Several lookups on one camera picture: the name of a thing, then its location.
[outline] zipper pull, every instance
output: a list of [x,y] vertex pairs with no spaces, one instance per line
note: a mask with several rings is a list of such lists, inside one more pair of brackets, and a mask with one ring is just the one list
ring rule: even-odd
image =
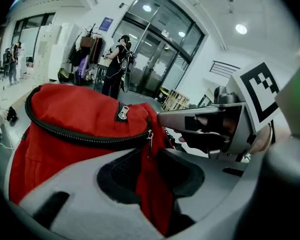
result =
[[151,160],[150,155],[152,155],[152,138],[154,137],[154,133],[151,130],[149,130],[148,133],[149,133],[149,135],[148,135],[147,140],[149,140],[149,154],[148,154],[147,158],[149,160]]
[[118,114],[118,117],[122,120],[126,120],[128,111],[129,111],[129,108],[127,106],[123,106],[120,113]]

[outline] hanging clothes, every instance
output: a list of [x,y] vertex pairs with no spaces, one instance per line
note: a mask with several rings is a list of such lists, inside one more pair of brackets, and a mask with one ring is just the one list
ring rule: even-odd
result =
[[103,44],[104,44],[103,38],[97,37],[96,41],[94,42],[94,46],[92,47],[92,54],[89,60],[91,64],[98,63]]
[[88,55],[86,55],[80,62],[80,65],[78,67],[78,73],[79,73],[79,76],[81,78],[85,78],[86,77],[86,74],[88,72]]

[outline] glass door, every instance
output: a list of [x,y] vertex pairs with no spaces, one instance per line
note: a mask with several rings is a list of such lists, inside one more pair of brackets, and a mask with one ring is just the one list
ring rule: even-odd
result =
[[153,96],[161,85],[177,51],[150,32],[143,36],[136,49],[130,89]]
[[153,96],[153,94],[157,92],[176,54],[177,51],[174,48],[164,41],[162,42],[162,46],[159,49],[158,56],[154,60],[154,64],[149,65],[149,72],[142,90],[144,95]]
[[154,60],[154,55],[159,48],[161,40],[155,35],[146,32],[134,53],[134,64],[131,71],[130,90],[142,92],[141,85],[148,74],[150,62]]

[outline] ceiling light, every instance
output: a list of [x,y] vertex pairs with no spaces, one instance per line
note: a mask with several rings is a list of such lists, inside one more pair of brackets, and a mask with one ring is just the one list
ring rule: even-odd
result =
[[151,12],[151,7],[149,6],[149,5],[144,5],[143,7],[142,7],[147,13],[149,13],[149,12]]
[[139,0],[135,0],[132,4],[132,6],[136,5],[136,3],[138,3]]
[[186,33],[185,33],[185,32],[182,32],[182,31],[180,31],[180,32],[179,32],[179,36],[180,36],[180,37],[184,38],[184,37],[185,37],[185,35],[186,35]]
[[236,25],[235,30],[238,31],[242,35],[245,35],[247,33],[247,28],[242,24]]
[[130,37],[132,37],[133,39],[138,39],[138,37],[136,37],[135,35],[133,34],[129,34]]

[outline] zipper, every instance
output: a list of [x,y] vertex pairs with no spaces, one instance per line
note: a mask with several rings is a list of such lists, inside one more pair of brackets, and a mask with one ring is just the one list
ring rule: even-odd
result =
[[152,159],[152,139],[153,139],[153,137],[154,137],[154,133],[151,130],[149,130],[148,131],[148,138],[146,138],[149,141],[149,153],[148,153],[148,156],[147,156],[147,158],[149,160]]
[[121,123],[127,123],[128,122],[127,117],[126,118],[121,118],[120,117],[120,113],[121,113],[121,111],[123,111],[124,106],[125,105],[122,102],[119,102],[118,108],[117,108],[115,116],[114,116],[114,121],[115,122],[121,122]]
[[123,150],[132,149],[142,146],[147,143],[148,137],[151,132],[151,121],[147,117],[147,128],[144,132],[131,137],[96,137],[80,132],[75,132],[57,125],[50,124],[48,122],[42,121],[36,117],[32,110],[31,98],[33,95],[40,91],[41,86],[38,86],[32,90],[29,96],[25,100],[25,112],[31,121],[49,132],[51,135],[58,137],[59,139],[75,143],[83,146],[92,146],[100,149],[109,150]]

